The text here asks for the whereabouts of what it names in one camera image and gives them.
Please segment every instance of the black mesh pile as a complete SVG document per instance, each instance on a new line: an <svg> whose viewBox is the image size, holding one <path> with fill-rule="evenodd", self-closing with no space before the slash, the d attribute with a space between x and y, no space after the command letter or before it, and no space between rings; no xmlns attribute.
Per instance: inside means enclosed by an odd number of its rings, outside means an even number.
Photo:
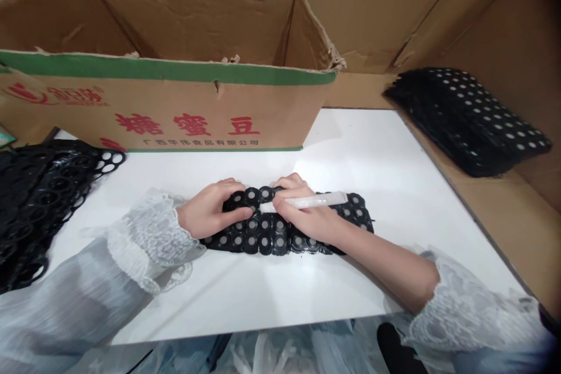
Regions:
<svg viewBox="0 0 561 374"><path fill-rule="evenodd" d="M539 130L467 72L424 68L399 76L385 95L470 176L502 174L551 150L551 142Z"/></svg>
<svg viewBox="0 0 561 374"><path fill-rule="evenodd" d="M282 188L261 187L256 189L252 187L245 192L234 193L224 203L223 211L229 212L238 207L248 206L254 210L253 216L246 221L227 227L212 237L205 238L203 244L212 250L248 254L258 252L263 255L286 255L290 252L343 254L341 250L332 245L309 238L277 213L261 213L259 205L272 201L278 190L282 190ZM347 196L348 203L331 206L333 211L354 225L373 233L372 220L365 207L364 199L354 193Z"/></svg>
<svg viewBox="0 0 561 374"><path fill-rule="evenodd" d="M92 182L124 160L122 152L78 140L0 153L0 293L46 272L54 235L83 204Z"/></svg>

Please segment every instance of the white tube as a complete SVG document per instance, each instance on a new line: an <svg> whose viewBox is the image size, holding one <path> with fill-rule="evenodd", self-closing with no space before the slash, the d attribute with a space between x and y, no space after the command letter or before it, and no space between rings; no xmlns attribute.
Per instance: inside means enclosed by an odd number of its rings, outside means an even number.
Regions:
<svg viewBox="0 0 561 374"><path fill-rule="evenodd" d="M348 199L347 193L336 192L306 198L291 198L286 201L297 209L308 209L309 207L341 205L347 203ZM276 213L273 202L261 203L259 210L261 213Z"/></svg>

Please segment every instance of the sheer white sleeve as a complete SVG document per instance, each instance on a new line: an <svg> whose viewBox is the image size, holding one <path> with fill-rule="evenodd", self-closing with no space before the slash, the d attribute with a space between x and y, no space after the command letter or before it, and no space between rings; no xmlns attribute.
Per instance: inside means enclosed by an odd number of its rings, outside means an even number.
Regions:
<svg viewBox="0 0 561 374"><path fill-rule="evenodd" d="M453 259L433 251L422 256L435 262L441 281L411 322L405 344L444 352L508 351L549 339L535 298L514 291L508 297L493 293Z"/></svg>
<svg viewBox="0 0 561 374"><path fill-rule="evenodd" d="M181 229L176 203L152 192L41 282L0 295L2 372L59 373L114 334L174 271L184 281L201 246Z"/></svg>

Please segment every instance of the finger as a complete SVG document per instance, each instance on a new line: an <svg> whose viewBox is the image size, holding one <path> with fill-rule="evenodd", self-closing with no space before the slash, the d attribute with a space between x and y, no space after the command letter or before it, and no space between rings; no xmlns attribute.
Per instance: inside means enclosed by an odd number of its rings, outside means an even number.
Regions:
<svg viewBox="0 0 561 374"><path fill-rule="evenodd" d="M238 182L217 183L216 186L220 189L220 197L224 201L237 191L245 191L245 186Z"/></svg>
<svg viewBox="0 0 561 374"><path fill-rule="evenodd" d="M296 225L300 231L305 231L307 226L307 215L304 212L299 211L286 200L276 196L273 200L273 207L287 222L291 222Z"/></svg>
<svg viewBox="0 0 561 374"><path fill-rule="evenodd" d="M307 182L302 180L302 177L297 172L293 172L287 178L290 178L292 181L300 182L302 184L307 184Z"/></svg>
<svg viewBox="0 0 561 374"><path fill-rule="evenodd" d="M217 215L220 225L219 231L222 231L224 228L236 222L249 219L251 215L253 215L253 211L249 207L239 207L236 210L232 210L232 212L225 212Z"/></svg>
<svg viewBox="0 0 561 374"><path fill-rule="evenodd" d="M286 189L293 189L298 187L304 187L305 185L306 184L304 184L303 181L296 181L288 177L280 177L279 180L273 184L273 188L282 187Z"/></svg>
<svg viewBox="0 0 561 374"><path fill-rule="evenodd" d="M281 190L275 193L275 197L281 199L290 199L296 197L310 197L316 194L309 187L299 187L295 189Z"/></svg>

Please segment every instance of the white table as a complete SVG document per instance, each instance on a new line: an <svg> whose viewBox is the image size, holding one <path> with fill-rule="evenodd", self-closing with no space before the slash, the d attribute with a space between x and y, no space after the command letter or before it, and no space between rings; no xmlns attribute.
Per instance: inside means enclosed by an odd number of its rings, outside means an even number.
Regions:
<svg viewBox="0 0 561 374"><path fill-rule="evenodd" d="M55 236L52 271L84 248L84 227L110 224L150 187L192 197L233 176L269 185L294 171L317 191L361 194L377 235L434 246L497 292L522 287L446 180L391 110L323 109L300 152L132 153ZM183 285L156 297L112 340L130 344L374 316L400 310L348 257L207 251Z"/></svg>

